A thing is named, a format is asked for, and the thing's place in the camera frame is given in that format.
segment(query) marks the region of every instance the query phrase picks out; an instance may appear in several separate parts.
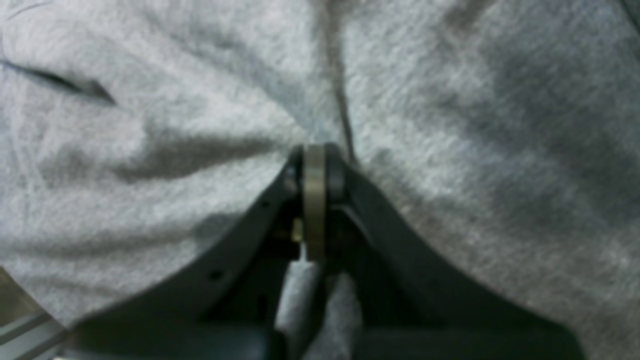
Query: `gray sweatshirt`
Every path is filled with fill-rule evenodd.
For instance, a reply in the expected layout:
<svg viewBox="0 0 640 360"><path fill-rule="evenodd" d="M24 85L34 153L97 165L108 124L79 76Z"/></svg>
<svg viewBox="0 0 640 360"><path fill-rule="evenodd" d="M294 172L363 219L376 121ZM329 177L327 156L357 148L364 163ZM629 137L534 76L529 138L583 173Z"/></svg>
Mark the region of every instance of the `gray sweatshirt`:
<svg viewBox="0 0 640 360"><path fill-rule="evenodd" d="M0 265L66 325L178 271L336 142L455 266L640 358L635 0L0 1ZM295 343L312 266L278 326ZM328 284L307 359L345 359Z"/></svg>

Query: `screw hole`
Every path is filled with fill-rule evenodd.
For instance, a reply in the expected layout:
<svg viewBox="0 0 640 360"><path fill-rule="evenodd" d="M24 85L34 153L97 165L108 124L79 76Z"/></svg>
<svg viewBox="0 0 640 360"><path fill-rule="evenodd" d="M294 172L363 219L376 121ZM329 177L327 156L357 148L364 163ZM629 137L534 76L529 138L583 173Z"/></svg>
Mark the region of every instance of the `screw hole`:
<svg viewBox="0 0 640 360"><path fill-rule="evenodd" d="M222 279L222 277L225 275L224 271L222 270L214 270L211 272L211 274L209 274L209 280L211 281L218 281L220 279Z"/></svg>

